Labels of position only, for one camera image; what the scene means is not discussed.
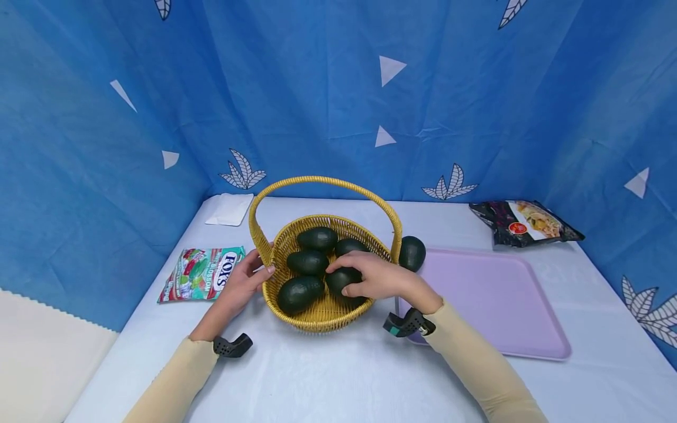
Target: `snack bag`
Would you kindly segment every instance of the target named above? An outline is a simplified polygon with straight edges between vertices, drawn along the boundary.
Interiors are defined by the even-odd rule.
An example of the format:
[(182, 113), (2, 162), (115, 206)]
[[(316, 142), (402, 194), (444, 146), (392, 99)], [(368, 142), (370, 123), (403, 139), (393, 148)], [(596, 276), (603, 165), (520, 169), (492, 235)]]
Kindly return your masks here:
[(487, 201), (470, 204), (470, 208), (494, 231), (494, 245), (527, 247), (585, 239), (536, 201)]
[(158, 304), (216, 299), (242, 257), (244, 247), (183, 250), (158, 298)]

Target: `blue backdrop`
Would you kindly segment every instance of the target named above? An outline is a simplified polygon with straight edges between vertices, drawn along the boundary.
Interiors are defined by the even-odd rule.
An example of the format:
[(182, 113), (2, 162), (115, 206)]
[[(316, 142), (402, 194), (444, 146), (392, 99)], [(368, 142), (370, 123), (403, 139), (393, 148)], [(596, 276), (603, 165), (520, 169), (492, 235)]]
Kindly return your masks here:
[(677, 363), (677, 3), (55, 3), (0, 0), (3, 289), (120, 330), (206, 195), (319, 174), (543, 202)]

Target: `basket handle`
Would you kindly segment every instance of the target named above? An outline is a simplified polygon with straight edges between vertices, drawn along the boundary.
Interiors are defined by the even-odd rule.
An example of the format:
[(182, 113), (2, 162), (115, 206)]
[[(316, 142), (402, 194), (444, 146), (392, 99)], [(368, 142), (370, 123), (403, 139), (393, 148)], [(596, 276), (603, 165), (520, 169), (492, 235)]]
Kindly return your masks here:
[(381, 197), (377, 196), (369, 190), (365, 190), (359, 185), (350, 183), (347, 181), (342, 181), (341, 179), (329, 178), (325, 176), (298, 176), (288, 179), (283, 179), (277, 181), (271, 185), (268, 185), (263, 191), (259, 193), (254, 200), (252, 201), (251, 208), (249, 209), (249, 230), (252, 234), (252, 240), (254, 241), (254, 246), (259, 250), (261, 255), (261, 260), (266, 266), (270, 265), (273, 261), (273, 248), (268, 243), (263, 230), (259, 226), (259, 223), (256, 221), (256, 209), (259, 207), (261, 200), (266, 197), (266, 195), (275, 191), (278, 188), (286, 187), (288, 185), (294, 185), (296, 183), (309, 183), (309, 182), (318, 182), (318, 183), (327, 183), (329, 185), (335, 185), (337, 187), (348, 188), (353, 190), (358, 194), (369, 198), (371, 201), (375, 202), (379, 207), (385, 211), (385, 214), (388, 215), (388, 219), (393, 224), (394, 235), (393, 235), (393, 246), (390, 250), (391, 260), (393, 263), (397, 263), (399, 260), (399, 250), (402, 247), (402, 223), (399, 221), (399, 217), (395, 210), (386, 203)]

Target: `yellow wicker basket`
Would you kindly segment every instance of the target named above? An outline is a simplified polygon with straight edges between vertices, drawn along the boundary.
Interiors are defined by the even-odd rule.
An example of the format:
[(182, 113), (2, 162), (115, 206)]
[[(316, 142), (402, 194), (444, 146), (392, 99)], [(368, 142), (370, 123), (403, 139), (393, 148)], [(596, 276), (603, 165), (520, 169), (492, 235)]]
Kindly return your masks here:
[[(296, 183), (319, 182), (345, 187), (355, 192), (358, 192), (371, 201), (378, 204), (379, 207), (388, 215), (390, 222), (393, 224), (393, 245), (390, 251), (376, 236), (371, 234), (367, 229), (357, 223), (332, 215), (311, 215), (296, 219), (292, 223), (283, 227), (282, 230), (275, 237), (274, 245), (271, 246), (268, 239), (263, 234), (261, 227), (256, 220), (256, 210), (261, 200), (274, 190), (285, 187), (287, 185), (294, 185)], [(308, 230), (312, 227), (326, 226), (330, 227), (338, 233), (339, 239), (354, 238), (362, 241), (370, 251), (382, 257), (384, 260), (392, 261), (397, 264), (399, 257), (399, 249), (402, 245), (402, 224), (399, 221), (397, 213), (388, 203), (371, 191), (355, 185), (354, 183), (341, 181), (340, 179), (327, 178), (323, 176), (303, 176), (289, 179), (283, 179), (275, 182), (269, 187), (265, 188), (256, 196), (252, 202), (249, 211), (249, 229), (254, 240), (254, 245), (259, 250), (259, 254), (263, 259), (263, 264), (266, 266), (274, 265), (276, 272), (270, 280), (263, 284), (263, 297), (268, 307), (279, 317), (282, 321), (306, 332), (330, 332), (340, 329), (353, 320), (357, 319), (365, 311), (369, 309), (374, 303), (371, 298), (364, 304), (355, 309), (338, 302), (332, 295), (329, 294), (325, 288), (324, 295), (317, 300), (308, 310), (301, 314), (289, 317), (278, 307), (277, 297), (280, 291), (280, 286), (292, 276), (286, 264), (286, 259), (289, 254), (294, 251), (299, 251), (296, 237), (299, 233)], [(336, 256), (329, 256), (330, 261), (334, 261)]]

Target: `hand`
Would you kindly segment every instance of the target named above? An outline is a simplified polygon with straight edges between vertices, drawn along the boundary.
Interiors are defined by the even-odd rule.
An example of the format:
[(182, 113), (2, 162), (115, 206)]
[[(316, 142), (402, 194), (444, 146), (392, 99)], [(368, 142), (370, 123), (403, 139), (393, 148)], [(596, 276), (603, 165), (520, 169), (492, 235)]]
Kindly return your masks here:
[(251, 250), (230, 273), (219, 298), (209, 307), (195, 330), (191, 340), (213, 341), (223, 332), (228, 322), (240, 314), (255, 292), (260, 292), (263, 282), (275, 271), (275, 267), (264, 267), (258, 250)]
[(442, 307), (442, 298), (420, 276), (371, 252), (351, 251), (330, 264), (327, 273), (339, 267), (354, 267), (362, 273), (361, 283), (343, 288), (345, 296), (377, 300), (400, 296), (423, 314), (433, 314)]

